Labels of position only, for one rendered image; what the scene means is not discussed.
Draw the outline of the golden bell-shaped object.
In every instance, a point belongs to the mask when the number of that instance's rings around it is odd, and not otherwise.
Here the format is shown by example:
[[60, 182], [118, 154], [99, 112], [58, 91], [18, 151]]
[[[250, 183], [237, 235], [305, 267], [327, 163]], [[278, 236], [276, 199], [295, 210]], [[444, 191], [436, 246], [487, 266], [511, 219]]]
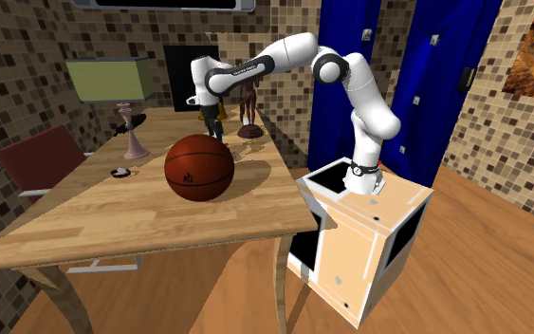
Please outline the golden bell-shaped object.
[[212, 105], [201, 105], [198, 119], [207, 120], [225, 120], [228, 117], [223, 103], [218, 102]]

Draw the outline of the brown human figure statue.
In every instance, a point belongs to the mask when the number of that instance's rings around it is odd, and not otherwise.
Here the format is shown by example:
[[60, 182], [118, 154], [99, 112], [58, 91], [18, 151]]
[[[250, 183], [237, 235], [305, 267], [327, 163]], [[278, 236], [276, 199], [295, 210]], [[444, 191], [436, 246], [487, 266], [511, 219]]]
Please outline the brown human figure statue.
[[246, 81], [241, 88], [240, 103], [240, 122], [242, 127], [238, 130], [237, 135], [243, 139], [257, 139], [263, 136], [264, 132], [260, 126], [255, 124], [256, 116], [256, 91], [259, 86], [259, 80]]

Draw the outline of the brown basketball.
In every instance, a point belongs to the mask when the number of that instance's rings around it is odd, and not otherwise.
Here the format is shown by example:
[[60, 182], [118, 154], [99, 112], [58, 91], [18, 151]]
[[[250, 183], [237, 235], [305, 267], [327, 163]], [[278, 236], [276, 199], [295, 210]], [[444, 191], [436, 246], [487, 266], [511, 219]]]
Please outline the brown basketball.
[[172, 190], [182, 198], [204, 202], [223, 194], [234, 176], [234, 160], [221, 140], [190, 135], [176, 142], [164, 162]]

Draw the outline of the black oblong object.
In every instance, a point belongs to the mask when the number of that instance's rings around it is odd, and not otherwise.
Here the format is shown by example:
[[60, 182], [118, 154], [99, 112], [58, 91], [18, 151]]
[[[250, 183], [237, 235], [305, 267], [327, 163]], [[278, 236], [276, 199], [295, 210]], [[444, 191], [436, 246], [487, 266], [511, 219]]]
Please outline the black oblong object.
[[139, 125], [143, 124], [146, 121], [146, 118], [146, 114], [132, 115], [129, 121], [124, 122], [115, 129], [113, 136], [116, 137], [119, 134], [125, 134], [128, 131], [134, 130]]

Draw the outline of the green shade table lamp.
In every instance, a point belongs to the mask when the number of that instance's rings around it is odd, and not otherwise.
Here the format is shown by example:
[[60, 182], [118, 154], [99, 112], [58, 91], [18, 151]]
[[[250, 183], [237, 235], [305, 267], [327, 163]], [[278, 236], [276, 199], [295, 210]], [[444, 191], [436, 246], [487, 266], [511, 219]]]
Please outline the green shade table lamp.
[[[130, 105], [146, 102], [155, 95], [147, 57], [89, 57], [67, 60], [66, 66], [82, 103], [114, 103], [125, 121], [131, 118]], [[145, 158], [150, 152], [128, 131], [125, 159]]]

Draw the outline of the narrow blue curtain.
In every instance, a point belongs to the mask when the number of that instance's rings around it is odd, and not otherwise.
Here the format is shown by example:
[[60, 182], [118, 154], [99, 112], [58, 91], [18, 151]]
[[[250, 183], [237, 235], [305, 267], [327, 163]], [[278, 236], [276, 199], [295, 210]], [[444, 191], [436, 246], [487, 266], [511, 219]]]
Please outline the narrow blue curtain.
[[[319, 44], [341, 56], [352, 52], [371, 59], [381, 0], [322, 0]], [[314, 83], [307, 168], [315, 171], [343, 157], [352, 157], [353, 110], [340, 83]]]

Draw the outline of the wooden table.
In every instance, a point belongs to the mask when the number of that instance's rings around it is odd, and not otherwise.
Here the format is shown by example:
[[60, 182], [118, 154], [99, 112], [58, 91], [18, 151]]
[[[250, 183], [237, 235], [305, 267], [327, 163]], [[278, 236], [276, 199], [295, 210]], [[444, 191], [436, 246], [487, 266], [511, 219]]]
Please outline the wooden table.
[[272, 139], [245, 143], [235, 120], [224, 126], [235, 174], [220, 199], [192, 202], [169, 187], [164, 176], [168, 150], [200, 132], [202, 124], [193, 113], [150, 108], [138, 130], [150, 155], [127, 162], [129, 177], [114, 178], [106, 170], [120, 164], [122, 141], [107, 141], [0, 234], [0, 269], [18, 270], [35, 281], [73, 334], [94, 334], [64, 265], [270, 239], [278, 329], [285, 332], [290, 244], [295, 234], [315, 230], [316, 223]]

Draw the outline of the red chair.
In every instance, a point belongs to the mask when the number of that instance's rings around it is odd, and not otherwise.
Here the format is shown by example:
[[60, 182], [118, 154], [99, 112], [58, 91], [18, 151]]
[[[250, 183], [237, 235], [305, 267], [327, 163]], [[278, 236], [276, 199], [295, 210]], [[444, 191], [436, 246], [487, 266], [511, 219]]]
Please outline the red chair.
[[0, 149], [0, 164], [35, 203], [90, 156], [59, 125]]

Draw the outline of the peach and white robot stand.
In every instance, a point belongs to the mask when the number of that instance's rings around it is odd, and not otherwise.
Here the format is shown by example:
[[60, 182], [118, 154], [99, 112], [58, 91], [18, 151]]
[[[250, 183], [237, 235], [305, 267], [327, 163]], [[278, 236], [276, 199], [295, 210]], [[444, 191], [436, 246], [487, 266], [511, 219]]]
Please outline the peach and white robot stand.
[[404, 269], [432, 189], [384, 174], [376, 195], [349, 192], [340, 158], [297, 179], [318, 229], [292, 240], [287, 266], [353, 327]]

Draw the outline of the wide blue curtain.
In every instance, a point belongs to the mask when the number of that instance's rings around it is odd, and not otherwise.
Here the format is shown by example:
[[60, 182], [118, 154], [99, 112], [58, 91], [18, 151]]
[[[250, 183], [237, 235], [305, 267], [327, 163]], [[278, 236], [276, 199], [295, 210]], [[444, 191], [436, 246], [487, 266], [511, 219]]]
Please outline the wide blue curtain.
[[391, 109], [401, 128], [382, 144], [382, 163], [432, 187], [467, 92], [464, 67], [476, 67], [503, 0], [417, 0]]

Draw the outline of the grey framed wall screen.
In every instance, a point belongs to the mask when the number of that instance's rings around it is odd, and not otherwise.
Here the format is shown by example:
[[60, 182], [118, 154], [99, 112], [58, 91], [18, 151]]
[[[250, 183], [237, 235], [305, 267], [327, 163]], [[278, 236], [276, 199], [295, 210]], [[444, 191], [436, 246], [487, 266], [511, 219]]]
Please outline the grey framed wall screen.
[[79, 9], [142, 9], [188, 11], [245, 11], [256, 8], [256, 0], [69, 0]]

